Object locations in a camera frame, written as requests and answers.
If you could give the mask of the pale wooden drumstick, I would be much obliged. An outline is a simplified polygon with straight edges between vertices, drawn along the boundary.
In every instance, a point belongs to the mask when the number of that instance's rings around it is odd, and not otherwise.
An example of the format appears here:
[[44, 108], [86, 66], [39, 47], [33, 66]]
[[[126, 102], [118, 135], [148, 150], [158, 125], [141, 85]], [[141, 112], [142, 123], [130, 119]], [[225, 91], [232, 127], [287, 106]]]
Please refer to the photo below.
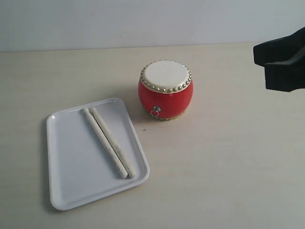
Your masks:
[[136, 172], [133, 169], [131, 162], [128, 160], [126, 154], [124, 153], [122, 148], [119, 146], [116, 138], [112, 134], [110, 128], [107, 126], [107, 124], [104, 121], [104, 119], [102, 118], [102, 116], [98, 113], [98, 111], [95, 107], [92, 107], [91, 109], [89, 109], [89, 111], [93, 115], [94, 119], [98, 123], [98, 125], [101, 128], [101, 130], [103, 131], [103, 133], [105, 134], [107, 140], [111, 144], [111, 146], [114, 149], [116, 155], [118, 156], [118, 158], [122, 162], [124, 168], [126, 169], [126, 171], [128, 173], [128, 176], [130, 178], [135, 177]]

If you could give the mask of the white wooden drumstick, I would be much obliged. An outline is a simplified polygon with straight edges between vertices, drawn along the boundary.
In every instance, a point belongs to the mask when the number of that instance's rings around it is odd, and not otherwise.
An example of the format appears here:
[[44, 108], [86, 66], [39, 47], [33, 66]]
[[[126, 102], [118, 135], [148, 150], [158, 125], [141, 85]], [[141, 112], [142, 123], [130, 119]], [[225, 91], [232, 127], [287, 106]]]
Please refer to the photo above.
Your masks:
[[82, 111], [84, 112], [88, 122], [90, 123], [95, 134], [97, 135], [100, 143], [102, 144], [102, 146], [104, 147], [104, 149], [108, 153], [108, 155], [110, 156], [110, 158], [111, 158], [112, 162], [114, 163], [121, 178], [127, 178], [128, 173], [127, 173], [126, 169], [124, 168], [122, 162], [116, 155], [114, 149], [112, 148], [112, 146], [109, 143], [109, 141], [107, 140], [105, 134], [103, 133], [103, 131], [99, 127], [98, 123], [94, 119], [93, 115], [90, 113], [89, 109], [87, 107], [85, 107], [82, 109]]

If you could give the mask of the small red drum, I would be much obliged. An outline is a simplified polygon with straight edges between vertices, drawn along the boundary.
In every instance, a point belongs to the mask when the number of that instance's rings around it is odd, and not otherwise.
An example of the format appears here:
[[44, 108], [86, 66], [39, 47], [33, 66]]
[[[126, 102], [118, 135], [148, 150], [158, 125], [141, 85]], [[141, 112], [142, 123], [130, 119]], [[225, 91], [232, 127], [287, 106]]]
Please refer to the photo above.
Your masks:
[[177, 61], [152, 62], [141, 70], [138, 96], [150, 116], [162, 120], [179, 117], [192, 100], [191, 71]]

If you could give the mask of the white plastic tray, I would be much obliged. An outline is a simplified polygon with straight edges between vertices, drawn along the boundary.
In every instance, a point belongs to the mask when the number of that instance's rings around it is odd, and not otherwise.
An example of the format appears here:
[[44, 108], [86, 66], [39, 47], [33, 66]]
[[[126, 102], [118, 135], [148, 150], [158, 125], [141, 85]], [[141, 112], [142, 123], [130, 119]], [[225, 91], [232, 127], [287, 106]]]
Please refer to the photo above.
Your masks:
[[86, 104], [104, 118], [135, 169], [121, 178], [83, 113], [83, 106], [51, 114], [46, 121], [50, 201], [69, 210], [143, 183], [150, 168], [124, 102], [118, 98]]

